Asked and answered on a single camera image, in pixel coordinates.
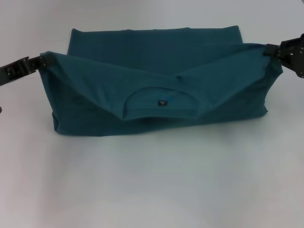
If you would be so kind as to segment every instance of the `white table surface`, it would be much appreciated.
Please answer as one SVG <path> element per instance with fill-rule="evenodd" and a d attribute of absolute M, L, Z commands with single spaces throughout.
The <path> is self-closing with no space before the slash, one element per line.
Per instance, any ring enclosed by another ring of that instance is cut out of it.
<path fill-rule="evenodd" d="M 0 65 L 66 53 L 72 28 L 304 33 L 301 0 L 2 0 Z M 0 87 L 1 228 L 303 228 L 304 80 L 284 69 L 260 119 L 132 136 L 53 131 L 39 74 Z"/>

